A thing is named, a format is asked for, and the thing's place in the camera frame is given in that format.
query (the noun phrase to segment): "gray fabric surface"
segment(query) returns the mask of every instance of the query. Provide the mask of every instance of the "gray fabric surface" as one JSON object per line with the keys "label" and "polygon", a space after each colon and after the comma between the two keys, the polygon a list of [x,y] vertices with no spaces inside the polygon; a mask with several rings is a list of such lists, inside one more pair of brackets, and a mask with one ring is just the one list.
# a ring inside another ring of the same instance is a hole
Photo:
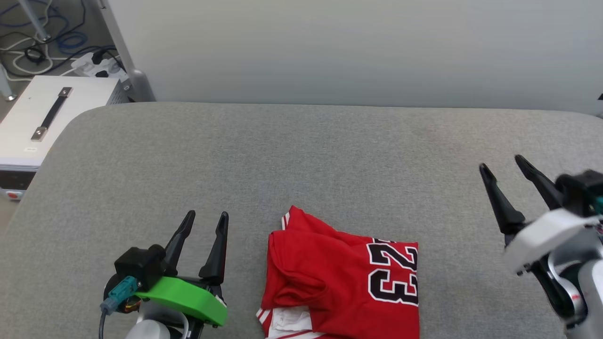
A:
{"label": "gray fabric surface", "polygon": [[[563,338],[532,276],[502,263],[478,164],[528,218],[546,210],[516,168],[603,169],[603,121],[567,112],[145,103],[73,121],[0,236],[0,337],[93,338],[113,261],[165,245],[195,276],[230,214],[229,320],[203,338],[263,338],[267,237],[294,204],[338,230],[418,241],[421,337]],[[112,315],[123,338],[135,315]]]}

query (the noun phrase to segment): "red jersey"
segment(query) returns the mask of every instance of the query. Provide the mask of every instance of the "red jersey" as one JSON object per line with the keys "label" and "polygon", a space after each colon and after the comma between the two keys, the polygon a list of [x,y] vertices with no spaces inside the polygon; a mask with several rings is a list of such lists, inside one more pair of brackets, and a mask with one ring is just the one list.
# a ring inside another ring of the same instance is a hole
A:
{"label": "red jersey", "polygon": [[[268,238],[266,290],[257,314],[267,338],[418,339],[416,242],[338,232],[295,206],[282,225]],[[311,325],[270,332],[279,326],[272,315],[290,309],[297,312],[290,324]]]}

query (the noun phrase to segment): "green 3d-printed part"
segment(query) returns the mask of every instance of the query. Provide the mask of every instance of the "green 3d-printed part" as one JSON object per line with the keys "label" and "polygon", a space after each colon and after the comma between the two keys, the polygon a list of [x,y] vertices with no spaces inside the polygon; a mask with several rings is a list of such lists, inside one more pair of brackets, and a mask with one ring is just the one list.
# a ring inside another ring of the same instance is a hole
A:
{"label": "green 3d-printed part", "polygon": [[212,325],[224,326],[226,307],[210,292],[174,277],[162,277],[148,292],[134,295],[149,298]]}

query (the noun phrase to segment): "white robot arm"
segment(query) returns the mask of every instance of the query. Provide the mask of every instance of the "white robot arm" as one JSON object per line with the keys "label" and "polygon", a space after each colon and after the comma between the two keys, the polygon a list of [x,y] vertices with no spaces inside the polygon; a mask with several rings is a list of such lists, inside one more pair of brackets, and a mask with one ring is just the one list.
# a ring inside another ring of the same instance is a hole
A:
{"label": "white robot arm", "polygon": [[500,231],[504,261],[517,275],[534,274],[568,339],[603,338],[603,174],[563,174],[552,183],[522,156],[515,157],[551,211],[531,223],[513,208],[485,164],[480,172]]}

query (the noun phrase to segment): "white device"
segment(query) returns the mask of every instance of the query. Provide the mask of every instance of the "white device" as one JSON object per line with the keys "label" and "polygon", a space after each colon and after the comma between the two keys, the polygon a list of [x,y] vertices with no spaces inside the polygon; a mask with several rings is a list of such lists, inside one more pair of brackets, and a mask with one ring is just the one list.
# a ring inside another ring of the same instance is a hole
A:
{"label": "white device", "polygon": [[34,77],[0,122],[0,195],[23,197],[54,141],[76,116],[127,102],[117,78]]}

